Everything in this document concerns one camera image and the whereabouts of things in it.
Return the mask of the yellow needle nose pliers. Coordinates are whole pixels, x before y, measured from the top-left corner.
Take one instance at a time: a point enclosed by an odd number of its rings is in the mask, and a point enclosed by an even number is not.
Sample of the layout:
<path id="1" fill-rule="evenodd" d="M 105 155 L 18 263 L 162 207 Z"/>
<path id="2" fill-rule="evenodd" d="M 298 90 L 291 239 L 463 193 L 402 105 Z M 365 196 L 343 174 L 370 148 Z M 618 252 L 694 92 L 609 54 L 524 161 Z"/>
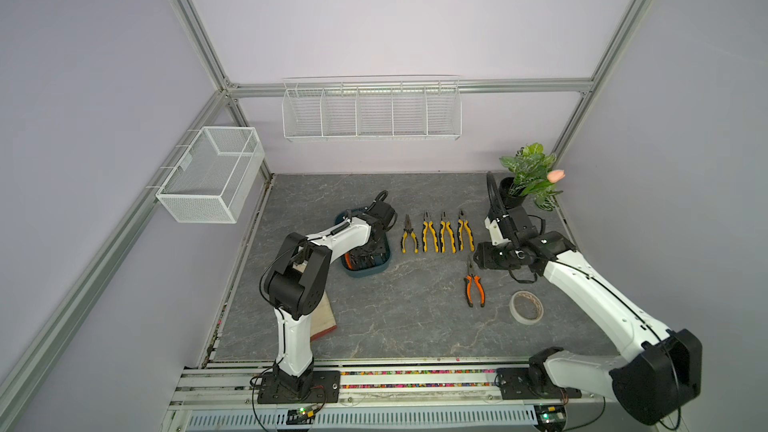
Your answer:
<path id="1" fill-rule="evenodd" d="M 411 217 L 409 214 L 405 215 L 403 225 L 403 235 L 401 238 L 401 251 L 403 254 L 412 250 L 414 253 L 419 252 L 419 240 L 415 233 Z"/>

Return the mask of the teal plastic storage box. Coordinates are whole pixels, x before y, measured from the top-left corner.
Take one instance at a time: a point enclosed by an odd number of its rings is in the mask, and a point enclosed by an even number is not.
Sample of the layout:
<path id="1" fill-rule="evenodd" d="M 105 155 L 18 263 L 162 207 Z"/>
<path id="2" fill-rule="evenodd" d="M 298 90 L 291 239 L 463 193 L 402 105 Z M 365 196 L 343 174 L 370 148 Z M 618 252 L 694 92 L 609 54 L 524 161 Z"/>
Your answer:
<path id="1" fill-rule="evenodd" d="M 354 210 L 355 209 L 351 209 L 349 212 L 353 215 Z M 340 224 L 349 212 L 345 211 L 338 214 L 334 224 Z M 362 278 L 381 273 L 385 271 L 389 265 L 391 256 L 389 258 L 354 258 L 354 249 L 347 252 L 339 259 L 346 273 L 352 278 Z"/>

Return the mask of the large yellow combination pliers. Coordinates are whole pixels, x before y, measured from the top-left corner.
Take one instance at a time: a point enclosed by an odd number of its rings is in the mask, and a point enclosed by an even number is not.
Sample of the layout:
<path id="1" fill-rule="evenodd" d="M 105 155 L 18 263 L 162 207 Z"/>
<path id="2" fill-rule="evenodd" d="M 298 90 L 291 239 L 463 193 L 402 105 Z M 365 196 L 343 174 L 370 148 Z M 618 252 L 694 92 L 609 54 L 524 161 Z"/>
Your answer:
<path id="1" fill-rule="evenodd" d="M 434 228 L 434 222 L 428 211 L 425 211 L 422 216 L 422 246 L 424 252 L 428 252 L 429 250 L 433 250 L 435 252 L 440 251 L 438 235 Z"/>

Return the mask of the orange needle nose pliers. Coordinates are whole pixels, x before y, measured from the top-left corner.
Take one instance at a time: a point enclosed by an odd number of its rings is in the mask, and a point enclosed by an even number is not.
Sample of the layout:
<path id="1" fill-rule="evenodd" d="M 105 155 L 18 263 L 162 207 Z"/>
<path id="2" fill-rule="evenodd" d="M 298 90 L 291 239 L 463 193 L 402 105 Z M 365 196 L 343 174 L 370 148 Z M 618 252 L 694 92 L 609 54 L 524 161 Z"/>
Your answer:
<path id="1" fill-rule="evenodd" d="M 471 256 L 467 258 L 467 269 L 464 277 L 464 297 L 467 305 L 472 308 L 478 305 L 484 308 L 486 305 L 486 294 L 481 278 L 477 275 L 475 263 Z"/>

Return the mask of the yellow black combination pliers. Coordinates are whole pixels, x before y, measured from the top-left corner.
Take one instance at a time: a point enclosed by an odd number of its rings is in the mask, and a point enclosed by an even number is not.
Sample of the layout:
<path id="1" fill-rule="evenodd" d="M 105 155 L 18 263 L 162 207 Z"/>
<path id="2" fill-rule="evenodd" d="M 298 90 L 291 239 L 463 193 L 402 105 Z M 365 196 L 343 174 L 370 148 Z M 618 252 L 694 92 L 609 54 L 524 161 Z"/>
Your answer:
<path id="1" fill-rule="evenodd" d="M 457 247 L 455 242 L 455 233 L 452 228 L 452 222 L 445 211 L 441 213 L 441 217 L 440 217 L 439 239 L 440 239 L 440 251 L 442 253 L 457 252 Z"/>

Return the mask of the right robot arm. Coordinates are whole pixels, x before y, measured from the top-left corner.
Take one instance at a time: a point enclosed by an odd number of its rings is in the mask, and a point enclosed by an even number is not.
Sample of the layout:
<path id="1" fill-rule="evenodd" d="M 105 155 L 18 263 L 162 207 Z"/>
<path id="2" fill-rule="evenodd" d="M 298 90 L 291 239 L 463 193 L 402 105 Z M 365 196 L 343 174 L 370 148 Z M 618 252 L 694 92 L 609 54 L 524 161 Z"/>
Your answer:
<path id="1" fill-rule="evenodd" d="M 617 401 L 636 421 L 654 425 L 701 393 L 701 341 L 674 331 L 634 304 L 599 274 L 557 231 L 541 232 L 521 207 L 492 206 L 484 221 L 490 239 L 477 245 L 482 269 L 527 267 L 563 291 L 606 334 L 614 357 L 549 347 L 529 359 L 532 388 L 573 388 Z"/>

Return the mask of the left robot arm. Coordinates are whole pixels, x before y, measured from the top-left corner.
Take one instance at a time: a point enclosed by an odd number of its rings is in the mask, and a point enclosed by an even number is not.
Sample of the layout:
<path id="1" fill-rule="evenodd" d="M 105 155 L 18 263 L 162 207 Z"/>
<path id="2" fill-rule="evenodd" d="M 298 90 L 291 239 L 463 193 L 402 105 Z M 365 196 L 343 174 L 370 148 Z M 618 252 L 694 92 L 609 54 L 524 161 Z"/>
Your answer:
<path id="1" fill-rule="evenodd" d="M 276 373 L 294 389 L 312 375 L 310 316 L 325 293 L 330 266 L 339 260 L 351 277 L 359 278 L 389 265 L 387 234 L 398 214 L 387 197 L 388 192 L 381 191 L 370 205 L 346 210 L 323 231 L 289 234 L 261 279 L 264 299 L 278 321 Z"/>

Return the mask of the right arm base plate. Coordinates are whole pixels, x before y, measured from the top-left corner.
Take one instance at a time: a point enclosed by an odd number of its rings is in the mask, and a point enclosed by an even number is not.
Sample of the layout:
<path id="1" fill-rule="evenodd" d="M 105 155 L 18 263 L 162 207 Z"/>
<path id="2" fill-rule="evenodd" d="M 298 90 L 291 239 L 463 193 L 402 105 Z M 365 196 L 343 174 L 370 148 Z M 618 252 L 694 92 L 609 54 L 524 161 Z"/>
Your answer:
<path id="1" fill-rule="evenodd" d="M 500 392 L 503 400 L 543 399 L 567 401 L 582 397 L 582 392 L 574 388 L 561 388 L 551 380 L 530 368 L 498 368 L 493 385 Z"/>

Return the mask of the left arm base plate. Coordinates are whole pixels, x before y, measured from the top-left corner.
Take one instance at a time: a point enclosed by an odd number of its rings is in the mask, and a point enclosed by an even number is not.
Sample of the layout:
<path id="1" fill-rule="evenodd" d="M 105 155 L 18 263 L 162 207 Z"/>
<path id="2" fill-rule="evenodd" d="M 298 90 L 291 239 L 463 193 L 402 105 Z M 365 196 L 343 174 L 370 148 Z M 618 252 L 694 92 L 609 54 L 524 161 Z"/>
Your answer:
<path id="1" fill-rule="evenodd" d="M 281 369 L 269 371 L 256 386 L 258 404 L 337 403 L 341 390 L 338 370 L 309 371 L 299 377 Z"/>

